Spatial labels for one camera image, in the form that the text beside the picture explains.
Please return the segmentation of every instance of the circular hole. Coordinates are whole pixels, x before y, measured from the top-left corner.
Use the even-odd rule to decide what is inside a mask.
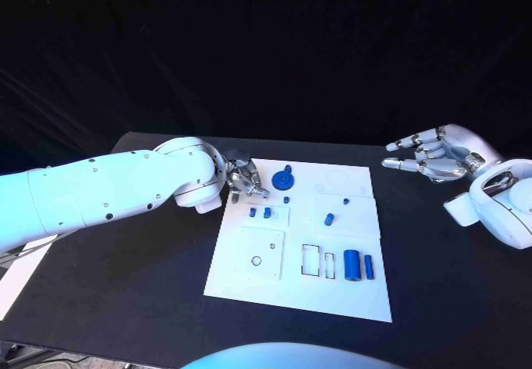
[[[254,264],[255,266],[261,265],[261,258],[260,258],[258,256],[254,256],[254,257],[253,257],[253,264]]]

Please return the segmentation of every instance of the black fabric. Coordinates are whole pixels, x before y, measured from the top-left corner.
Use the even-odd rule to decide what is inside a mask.
[[[0,30],[0,171],[129,131],[385,145],[459,123],[529,155],[511,4],[7,0]]]
[[[170,138],[126,135],[116,151]],[[456,225],[441,204],[467,183],[434,186],[385,169],[379,147],[206,140],[254,158],[369,166],[394,323],[205,297],[224,210],[198,214],[167,201],[55,243],[0,340],[156,367],[268,341],[338,347],[407,367],[528,366],[532,248],[503,245],[479,224]]]

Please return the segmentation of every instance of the black backdrop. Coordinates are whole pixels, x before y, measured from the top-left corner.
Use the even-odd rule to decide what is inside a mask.
[[[7,0],[0,170],[127,131],[385,145],[450,122],[529,155],[531,26],[495,2]]]

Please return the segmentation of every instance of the black tabletop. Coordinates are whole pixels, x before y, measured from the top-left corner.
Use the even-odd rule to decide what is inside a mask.
[[[170,138],[130,133],[114,152]],[[381,147],[205,140],[254,158],[371,168],[394,323],[203,296],[224,209],[198,214],[170,199],[54,244],[0,340],[163,367],[273,341],[342,348],[407,367],[529,365],[532,248],[519,251],[479,224],[454,223],[443,203],[467,180],[434,185],[384,169]],[[222,196],[225,203],[228,189]]]

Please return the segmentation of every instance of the white robotic arm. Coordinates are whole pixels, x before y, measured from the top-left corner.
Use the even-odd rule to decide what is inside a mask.
[[[433,182],[472,179],[470,191],[443,205],[466,227],[480,221],[515,248],[532,246],[532,161],[503,161],[479,135],[459,125],[420,132],[387,146],[415,147],[415,160],[388,158],[382,165],[418,171]]]
[[[199,138],[176,138],[153,151],[104,155],[0,177],[0,254],[54,234],[156,209],[173,195],[199,213],[234,192],[268,197],[253,160],[227,159]]]

